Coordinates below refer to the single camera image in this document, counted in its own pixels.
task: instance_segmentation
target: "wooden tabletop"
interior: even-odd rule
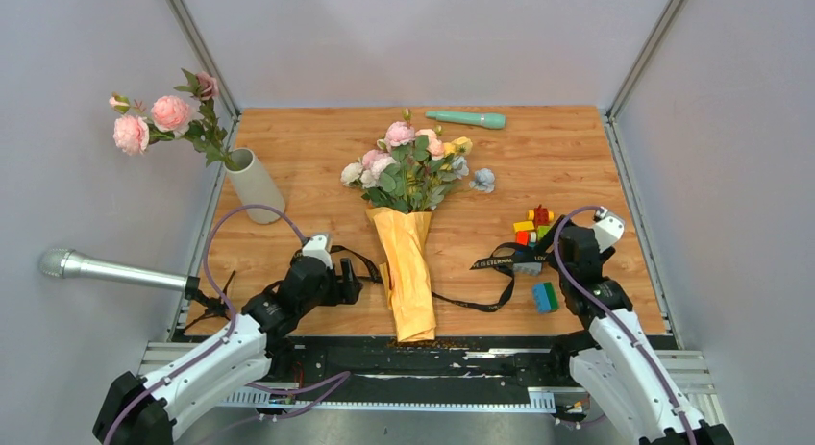
[[[436,122],[424,118],[429,108],[413,110],[416,129]],[[469,270],[499,243],[514,241],[512,223],[525,220],[527,210],[542,204],[556,215],[584,205],[603,205],[628,224],[617,253],[604,272],[628,293],[646,332],[665,333],[645,261],[630,222],[617,170],[594,107],[445,108],[494,111],[506,116],[500,131],[444,124],[442,140],[470,137],[475,146],[468,158],[471,173],[490,168],[496,188],[448,196],[433,213],[427,243],[427,262],[436,292],[464,301],[494,303],[508,278],[493,270]],[[253,109],[243,114],[236,147],[249,147],[263,161],[287,202],[286,214],[306,235],[329,232],[333,243],[384,261],[373,226],[365,217],[361,192],[343,187],[342,168],[373,148],[388,125],[401,119],[400,108]],[[229,182],[218,202],[215,219],[240,203]],[[590,215],[577,222],[590,225]],[[288,270],[296,236],[283,221],[270,225],[252,222],[245,213],[229,220],[215,238],[210,268],[223,285],[236,275],[229,296],[240,309]],[[366,275],[358,260],[355,270]],[[562,304],[550,314],[535,310],[531,288],[540,282],[557,284],[556,273],[545,268],[538,277],[520,276],[512,299],[495,313],[482,313],[435,300],[438,335],[563,334],[581,328],[577,317]],[[202,289],[214,294],[206,280]],[[187,321],[202,313],[193,304]],[[225,321],[204,320],[188,334],[211,334]],[[381,285],[366,284],[354,306],[317,308],[300,323],[296,334],[394,334],[393,318]]]

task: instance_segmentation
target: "bouquet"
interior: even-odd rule
[[[390,125],[376,149],[340,176],[373,206],[367,215],[387,256],[380,270],[400,342],[435,338],[425,240],[432,211],[470,173],[466,157],[473,149],[467,137],[442,142],[440,126],[415,131],[410,111],[403,116],[405,121]]]
[[[210,74],[193,74],[182,69],[186,85],[175,87],[177,91],[188,92],[198,102],[198,114],[178,96],[163,96],[153,104],[150,113],[141,101],[114,93],[108,101],[111,107],[122,114],[113,125],[113,140],[116,147],[128,155],[140,155],[149,145],[162,141],[188,140],[192,148],[205,154],[206,165],[223,161],[228,169],[240,168],[232,159],[232,153],[224,143],[227,131],[218,126],[215,116],[215,101],[218,97],[218,81]]]

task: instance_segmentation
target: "flower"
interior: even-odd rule
[[[374,177],[374,173],[372,173],[370,169],[362,171],[362,175],[359,176],[359,181],[362,183],[362,188],[377,186],[377,178]]]
[[[428,152],[431,154],[433,160],[441,160],[444,158],[444,144],[436,139],[431,139],[428,144]]]
[[[108,104],[110,104],[111,107],[119,113],[127,113],[127,111],[130,109],[130,104],[122,101],[122,99],[127,100],[126,97],[121,97],[114,93],[113,96],[108,99]]]
[[[389,155],[383,159],[374,161],[374,164],[371,165],[371,173],[374,175],[374,180],[378,181],[384,169],[395,162],[396,161],[393,159],[393,157]]]
[[[160,131],[172,131],[176,136],[189,129],[189,118],[192,109],[178,96],[164,96],[153,104],[150,110],[153,121]]]
[[[495,175],[490,169],[480,169],[476,171],[475,181],[471,181],[470,186],[475,190],[490,193],[495,190]]]
[[[150,144],[150,128],[140,116],[122,115],[113,124],[113,140],[128,155],[143,154]]]
[[[198,89],[198,98],[201,99],[201,101],[209,101],[209,99],[220,95],[218,79],[212,77],[207,72],[197,73],[195,74],[195,78],[198,79],[198,85],[200,86]]]
[[[351,184],[355,183],[359,179],[359,176],[362,175],[362,169],[362,163],[354,161],[342,170],[339,180],[346,187],[350,187]]]
[[[371,169],[371,166],[374,164],[375,161],[383,159],[388,156],[387,152],[383,152],[381,150],[369,150],[365,153],[362,157],[362,166],[365,169]]]
[[[456,152],[462,155],[470,155],[470,151],[473,150],[473,141],[469,137],[459,137],[453,141],[453,145],[456,146]]]
[[[464,176],[470,174],[470,168],[467,167],[467,159],[465,157],[459,155],[453,159],[453,174],[459,179],[463,179]]]
[[[388,127],[387,133],[384,134],[384,143],[388,149],[409,144],[414,140],[416,140],[416,133],[413,131],[413,127],[404,121],[393,123]]]
[[[438,140],[438,135],[435,133],[434,130],[430,128],[425,128],[424,130],[419,130],[416,132],[417,136],[425,135],[428,139],[433,142],[434,140]]]

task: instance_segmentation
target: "yellow wrapping paper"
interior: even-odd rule
[[[388,307],[399,342],[435,339],[431,276],[425,262],[430,212],[404,214],[390,208],[368,210],[387,256],[380,265]]]

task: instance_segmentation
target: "robotic arm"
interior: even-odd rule
[[[629,297],[620,284],[603,276],[603,263],[622,237],[625,221],[606,209],[595,212],[595,221],[584,228],[558,220],[566,223],[556,245],[563,267],[556,260],[549,264],[558,271],[566,307],[584,330],[558,338],[556,371],[582,385],[628,443],[732,445],[725,426],[707,425],[682,395],[644,335]],[[550,232],[544,242],[551,245],[555,230]],[[681,413],[692,431],[683,426]]]
[[[343,260],[342,276],[334,274],[331,239],[316,235],[303,247],[277,292],[273,286],[249,300],[235,316],[235,328],[214,334],[183,357],[137,379],[128,372],[117,378],[108,392],[93,427],[104,443],[116,416],[147,387],[163,383],[125,417],[111,444],[170,445],[204,413],[247,383],[267,374],[283,372],[292,362],[293,345],[285,337],[300,319],[320,305],[354,304],[361,283],[350,262]],[[175,379],[170,373],[199,358],[214,343],[217,349]]]

